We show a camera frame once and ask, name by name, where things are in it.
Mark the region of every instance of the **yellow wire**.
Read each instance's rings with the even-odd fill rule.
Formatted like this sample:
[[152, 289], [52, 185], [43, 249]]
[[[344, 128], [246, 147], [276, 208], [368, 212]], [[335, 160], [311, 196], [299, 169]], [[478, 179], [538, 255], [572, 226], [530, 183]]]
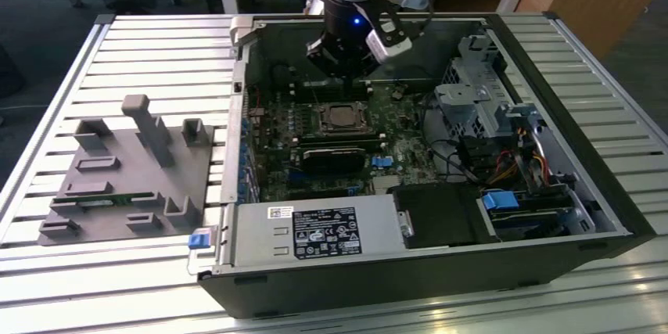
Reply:
[[540, 163], [540, 175], [543, 175], [543, 171], [546, 170], [546, 164], [543, 163], [543, 159], [539, 156], [534, 156], [534, 159]]
[[495, 177], [495, 179], [494, 179], [494, 180], [492, 180], [488, 184], [494, 184], [494, 183], [496, 183], [498, 181], [500, 181], [500, 180], [506, 179], [508, 176], [511, 176], [511, 175], [515, 173], [516, 169], [518, 169], [518, 165], [516, 165], [516, 164], [514, 164], [514, 165], [512, 165], [512, 167], [511, 167], [511, 168], [508, 168], [508, 169], [506, 170], [506, 172], [503, 172], [503, 174], [500, 174], [499, 176], [496, 176], [496, 177]]

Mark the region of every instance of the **floor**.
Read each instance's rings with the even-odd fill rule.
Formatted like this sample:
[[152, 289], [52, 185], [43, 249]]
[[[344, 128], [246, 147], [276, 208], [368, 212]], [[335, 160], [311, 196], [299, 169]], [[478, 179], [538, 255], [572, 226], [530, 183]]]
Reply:
[[[68, 0], [0, 0], [0, 45], [12, 57], [27, 85], [0, 99], [0, 186], [32, 136], [42, 115], [84, 42], [95, 17], [110, 13], [103, 0], [83, 0], [72, 8]], [[208, 13], [206, 0], [155, 0], [155, 14]], [[248, 12], [299, 12], [303, 0], [239, 0]], [[280, 10], [278, 5], [287, 5]], [[664, 131], [668, 131], [668, 0], [655, 0], [627, 36], [604, 60]]]

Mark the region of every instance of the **red wire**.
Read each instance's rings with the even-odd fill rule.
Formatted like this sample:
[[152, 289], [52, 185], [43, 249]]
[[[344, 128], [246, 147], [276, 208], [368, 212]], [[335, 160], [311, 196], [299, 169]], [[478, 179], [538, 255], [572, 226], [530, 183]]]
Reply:
[[502, 157], [504, 156], [504, 154], [511, 154], [511, 152], [508, 150], [504, 150], [504, 151], [502, 151], [502, 154], [499, 154], [499, 156], [498, 156], [498, 170], [496, 170], [496, 172], [499, 172], [499, 168], [502, 168]]

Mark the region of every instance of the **green circuit board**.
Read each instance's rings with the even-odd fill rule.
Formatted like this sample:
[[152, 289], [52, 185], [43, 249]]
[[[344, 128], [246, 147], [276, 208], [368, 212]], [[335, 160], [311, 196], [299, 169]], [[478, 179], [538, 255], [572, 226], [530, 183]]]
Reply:
[[[276, 93], [267, 108], [258, 111], [262, 115], [252, 120], [263, 202], [372, 195], [376, 193], [374, 178], [387, 175], [396, 175], [402, 184], [439, 181], [416, 125], [416, 112], [420, 111], [416, 100], [424, 93], [402, 95], [398, 94], [399, 89], [402, 87], [395, 84], [375, 84], [368, 100], [356, 101], [352, 105], [355, 109], [363, 109], [364, 124], [359, 129], [370, 134], [370, 138], [383, 136], [383, 147], [366, 154], [363, 169], [354, 174], [316, 177], [300, 169], [303, 145], [294, 139], [327, 136], [322, 129], [322, 113], [328, 104], [295, 103], [288, 95]], [[336, 145], [338, 135], [328, 139]], [[375, 166], [378, 159], [391, 160], [392, 163]]]

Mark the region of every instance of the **motherboard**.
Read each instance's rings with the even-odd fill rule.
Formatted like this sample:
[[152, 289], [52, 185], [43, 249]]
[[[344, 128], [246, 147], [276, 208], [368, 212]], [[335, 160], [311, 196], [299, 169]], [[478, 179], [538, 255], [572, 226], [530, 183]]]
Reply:
[[344, 100], [327, 86], [306, 83], [264, 106], [251, 93], [260, 200], [366, 196], [438, 181], [420, 132], [424, 93], [367, 82]]

